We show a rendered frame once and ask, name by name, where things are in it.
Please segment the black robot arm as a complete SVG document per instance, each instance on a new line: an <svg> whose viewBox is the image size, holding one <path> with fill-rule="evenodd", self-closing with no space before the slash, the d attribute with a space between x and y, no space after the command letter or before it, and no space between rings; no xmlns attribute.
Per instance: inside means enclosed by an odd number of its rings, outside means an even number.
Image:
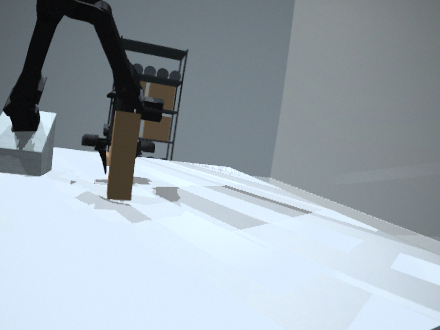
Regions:
<svg viewBox="0 0 440 330"><path fill-rule="evenodd" d="M47 77L41 69L58 23L63 16L89 22L95 27L109 65L114 89L107 94L114 99L111 115L125 111L140 114L140 119L160 122L163 99L144 96L140 76L129 62L119 36L111 6L103 0L37 0L37 21L30 40L23 71L3 108L10 117L12 131L37 131L40 122L39 105ZM35 104L36 103L36 104Z"/></svg>

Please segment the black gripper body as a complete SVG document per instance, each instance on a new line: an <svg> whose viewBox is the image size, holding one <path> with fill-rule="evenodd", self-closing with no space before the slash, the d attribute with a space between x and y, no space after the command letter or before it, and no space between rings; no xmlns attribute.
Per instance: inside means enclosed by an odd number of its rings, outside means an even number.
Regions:
<svg viewBox="0 0 440 330"><path fill-rule="evenodd" d="M113 135L113 127L114 127L114 115L111 115L110 119L110 129L109 129L109 138L101 138L99 135L85 134L82 136L81 145L92 146L98 149L104 149L104 147L112 145L112 135ZM155 144L152 141L141 141L137 143L136 152L155 152Z"/></svg>

